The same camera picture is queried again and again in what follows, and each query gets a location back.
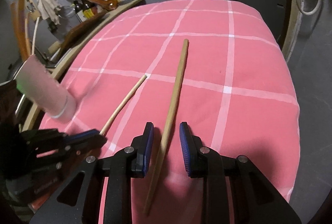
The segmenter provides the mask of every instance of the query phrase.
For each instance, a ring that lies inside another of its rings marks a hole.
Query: blue gripper pad
[[[193,172],[192,167],[197,164],[198,155],[187,122],[182,122],[180,124],[180,142],[185,168],[188,176],[191,177]]]
[[[149,171],[150,166],[150,158],[152,153],[152,144],[153,144],[153,136],[154,136],[154,126],[151,123],[151,126],[149,126],[149,136],[144,152],[144,165],[143,165],[143,175],[146,176],[147,172]]]

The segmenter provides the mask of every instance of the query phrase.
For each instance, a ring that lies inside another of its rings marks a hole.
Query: wooden board
[[[29,57],[29,53],[27,51],[27,46],[26,46],[25,31],[24,31],[25,0],[18,0],[15,16],[12,17],[12,19],[14,27],[16,27],[16,30],[14,30],[14,32],[16,33],[20,55],[22,61],[24,62]]]
[[[89,29],[98,23],[98,21],[107,13],[108,11],[103,10],[102,12],[97,13],[93,17],[73,27],[66,35],[64,42],[61,44],[60,52],[57,58],[61,58],[85,32],[89,31]]]
[[[130,3],[119,6],[116,10],[111,11],[105,15],[105,19],[87,36],[85,36],[82,41],[78,42],[78,44],[70,50],[70,52],[64,57],[64,59],[58,64],[58,66],[54,69],[52,76],[55,79],[59,79],[62,74],[67,70],[67,68],[72,64],[76,56],[82,50],[82,48],[108,23],[114,20],[117,16],[124,13],[128,9],[134,7],[142,0],[133,0]],[[25,120],[23,131],[31,130],[34,126],[34,123],[38,117],[40,112],[40,108],[34,103],[30,109],[30,112]]]

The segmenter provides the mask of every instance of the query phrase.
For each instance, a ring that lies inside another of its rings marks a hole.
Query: wooden chopstick
[[[132,97],[132,95],[136,92],[136,90],[140,87],[140,85],[144,82],[146,78],[147,76],[143,75],[142,78],[137,82],[137,84],[134,85],[132,90],[130,90],[130,92],[127,94],[127,96],[123,99],[123,101],[115,109],[114,113],[111,115],[109,120],[106,122],[105,126],[100,131],[100,135],[105,136],[107,134],[108,130],[111,127],[111,124],[113,123],[114,119],[117,117],[118,113],[122,110],[122,108],[125,106],[125,104],[129,101],[129,99]]]
[[[147,198],[145,201],[144,214],[146,214],[146,215],[148,215],[150,212],[152,198],[153,198],[155,189],[157,187],[161,167],[162,167],[162,164],[163,164],[163,161],[165,158],[165,154],[166,154],[166,150],[167,150],[167,146],[168,146],[168,142],[169,142],[169,137],[170,137],[171,128],[173,125],[173,120],[175,118],[176,108],[177,108],[178,102],[179,102],[179,95],[180,95],[183,75],[184,75],[184,71],[185,71],[186,59],[187,59],[187,55],[188,55],[188,46],[189,46],[189,41],[187,39],[185,39],[183,42],[183,47],[182,47],[182,51],[181,51],[178,71],[176,73],[176,78],[175,78],[175,83],[174,83],[173,93],[172,93],[172,98],[171,98],[171,104],[169,106],[166,123],[165,123],[164,131],[163,131],[163,134],[161,137],[160,147],[159,147],[159,151],[158,151],[158,155],[157,155],[157,159],[156,159],[156,164],[154,166],[149,191],[148,191]]]

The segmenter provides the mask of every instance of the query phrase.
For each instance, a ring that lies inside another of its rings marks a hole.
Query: white grid line
[[[75,118],[75,123],[83,130],[83,131],[88,131],[91,130],[92,128],[90,128],[87,124],[85,124],[84,122],[82,122],[80,119],[78,119],[77,117]]]
[[[201,9],[201,10],[187,10],[187,9],[168,9],[168,10],[160,10],[160,11],[155,11],[155,12],[149,12],[149,13],[143,13],[143,14],[137,14],[137,15],[133,15],[133,16],[126,16],[124,18],[122,18],[121,20],[119,20],[120,22],[126,20],[126,19],[130,19],[130,18],[135,18],[135,17],[140,17],[142,15],[146,15],[146,14],[158,14],[158,13],[165,13],[165,12],[171,12],[171,11],[189,11],[189,12],[212,12],[212,13],[221,13],[221,14],[240,14],[240,15],[245,15],[245,16],[250,16],[252,18],[256,18],[259,21],[262,21],[262,18],[251,15],[251,14],[246,14],[246,13],[241,13],[241,12],[234,12],[234,11],[218,11],[218,10],[207,10],[207,9]]]
[[[257,36],[242,36],[242,35],[234,35],[234,34],[217,34],[217,33],[195,33],[195,32],[177,32],[177,33],[132,33],[127,35],[117,35],[112,37],[103,38],[103,41],[108,41],[112,39],[122,38],[122,37],[128,37],[128,36],[151,36],[151,37],[169,37],[170,34],[173,34],[172,36],[198,36],[198,37],[228,37],[228,38],[237,38],[237,39],[245,39],[245,40],[256,40],[256,41],[262,41],[267,43],[268,45],[272,45],[278,50],[280,50],[280,47],[264,38],[257,37]]]
[[[78,72],[79,70],[78,70],[78,68],[70,68],[69,71]],[[99,69],[88,69],[88,68],[82,68],[80,70],[80,72],[90,72],[90,73],[99,73],[99,71],[100,71]],[[108,69],[105,69],[103,73],[116,74],[116,75],[128,76],[128,77],[136,77],[136,78],[141,78],[144,75],[143,72],[124,71],[124,70],[108,70]],[[168,83],[175,82],[174,76],[149,74],[149,73],[146,73],[146,75],[148,75],[148,78],[150,80],[162,81],[162,82],[168,82]],[[212,90],[215,92],[222,92],[225,94],[240,95],[240,96],[254,97],[254,98],[260,98],[260,99],[278,100],[281,102],[286,102],[286,103],[290,103],[295,106],[298,106],[296,98],[294,96],[286,94],[286,93],[277,93],[277,92],[258,90],[258,89],[229,87],[229,86],[219,85],[219,84],[205,82],[205,81],[191,80],[191,79],[187,79],[187,78],[183,79],[183,85],[196,87],[196,88],[203,88],[203,89]]]
[[[189,1],[189,4],[187,5],[187,7],[185,9],[189,9],[189,7],[192,5],[194,1],[193,0],[190,0]],[[180,13],[180,16],[179,18],[177,19],[177,21],[175,22],[175,25],[174,25],[174,28],[172,30],[171,33],[175,33],[177,31],[177,29],[179,28],[180,26],[180,22],[182,21],[182,19],[184,18],[185,16],[185,13],[186,11],[183,10],[181,13]],[[155,69],[155,67],[157,66],[157,64],[159,63],[159,61],[161,60],[168,44],[170,43],[171,39],[173,38],[173,36],[168,36],[168,38],[164,41],[164,43],[162,44],[161,48],[160,48],[160,51],[158,52],[156,58],[153,60],[153,62],[151,63],[151,65],[147,68],[147,71],[146,73],[152,73],[153,70]],[[129,121],[129,118],[136,106],[136,104],[138,103],[139,101],[139,98],[140,98],[140,95],[144,89],[146,85],[146,82],[143,83],[139,89],[136,91],[135,95],[133,96],[132,100],[130,101],[126,111],[124,112],[124,115],[123,117],[121,118],[120,122],[119,122],[119,125],[114,133],[114,136],[112,138],[112,142],[111,143],[114,143],[114,144],[117,144],[118,140],[120,139],[120,136],[122,135],[122,132],[125,128],[125,126],[127,125],[127,122]]]
[[[235,49],[235,38],[234,38],[234,16],[230,12],[232,11],[231,1],[227,1],[228,4],[228,52],[227,52],[227,64],[226,64],[226,75],[225,75],[225,86],[228,91],[232,92],[233,75],[234,75],[234,49]],[[221,143],[224,137],[226,122],[228,117],[229,105],[230,105],[231,94],[223,94],[221,97],[220,110],[217,117],[217,123],[215,125],[215,131],[212,137],[211,148],[219,152]]]
[[[155,9],[155,8],[156,8],[157,6],[159,6],[159,5],[160,5],[160,3],[154,5],[154,6],[151,8],[151,11],[152,11],[153,9]],[[138,25],[143,21],[143,19],[144,19],[145,17],[147,17],[147,15],[143,16],[143,17],[142,17],[142,18],[141,18],[141,19],[135,24],[135,26],[131,29],[131,31],[129,32],[129,34],[132,33],[132,32],[138,27]],[[127,36],[124,36],[124,37],[123,37],[123,38],[117,43],[117,45],[112,49],[112,51],[108,54],[107,59],[106,59],[106,61],[104,62],[103,66],[102,66],[101,72],[99,73],[98,77],[96,78],[96,80],[95,80],[94,83],[92,84],[92,87],[91,87],[90,91],[91,91],[91,90],[95,87],[95,85],[98,83],[100,77],[102,76],[103,69],[106,68],[106,66],[107,66],[109,60],[111,59],[111,56],[113,55],[113,53],[117,50],[117,48],[123,43],[123,41],[124,41],[126,38],[127,38]],[[69,122],[69,124],[68,124],[68,125],[66,126],[66,128],[65,128],[65,130],[64,130],[65,132],[68,131],[68,129],[71,127],[71,125],[72,125],[74,119],[77,117],[77,115],[78,115],[79,112],[81,111],[81,109],[82,109],[82,105],[83,105],[83,103],[84,103],[84,100],[85,100],[85,98],[86,98],[88,95],[89,95],[89,94],[86,94],[86,95],[82,98],[81,103],[80,103],[80,105],[79,105],[79,107],[78,107],[76,113],[74,114],[72,120]]]

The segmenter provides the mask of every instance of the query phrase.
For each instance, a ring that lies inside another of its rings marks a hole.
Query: metal screw
[[[246,156],[238,156],[237,158],[239,160],[239,162],[242,162],[242,163],[246,163],[248,161],[248,158]]]
[[[207,154],[208,152],[210,152],[210,148],[203,146],[200,148],[200,152],[203,154]]]
[[[124,151],[126,153],[132,153],[132,152],[134,152],[134,148],[132,146],[127,146],[124,148]]]
[[[94,162],[96,160],[96,157],[94,157],[94,156],[88,156],[85,160],[86,160],[87,163],[92,163],[92,162]]]

